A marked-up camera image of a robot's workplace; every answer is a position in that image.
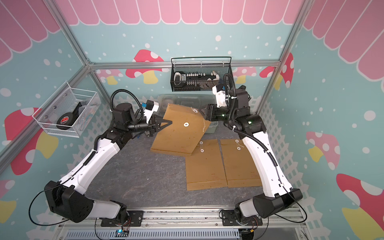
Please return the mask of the brown file bag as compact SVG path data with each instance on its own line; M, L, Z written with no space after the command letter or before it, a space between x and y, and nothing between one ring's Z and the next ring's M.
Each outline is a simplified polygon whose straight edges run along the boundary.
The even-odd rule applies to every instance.
M217 139L203 140L186 157L188 191L226 188L228 186Z
M261 187L261 177L242 140L220 140L229 188Z
M156 134L151 152L173 156L190 156L211 124L194 109L168 104L163 117L173 123Z

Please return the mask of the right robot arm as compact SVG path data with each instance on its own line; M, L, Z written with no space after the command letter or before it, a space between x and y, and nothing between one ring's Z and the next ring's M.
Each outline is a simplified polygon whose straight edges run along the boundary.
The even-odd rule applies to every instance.
M246 87L237 88L233 76L224 74L213 87L213 94L216 103L201 108L201 114L210 122L223 122L226 128L238 134L253 159L264 191L236 205L237 221L244 225L254 216L263 219L278 216L279 212L298 204L303 194L292 187L280 168L262 118L251 113Z

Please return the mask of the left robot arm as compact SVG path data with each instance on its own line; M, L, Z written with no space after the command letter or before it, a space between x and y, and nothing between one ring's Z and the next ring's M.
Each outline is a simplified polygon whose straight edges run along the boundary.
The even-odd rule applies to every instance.
M126 225L130 218L125 204L92 200L86 197L86 191L96 175L128 141L141 134L152 137L172 124L155 114L159 103L148 100L141 104L128 90L113 92L110 106L110 126L95 138L90 153L58 182L48 182L43 190L50 211L65 221L79 223L85 219L106 219L117 226Z

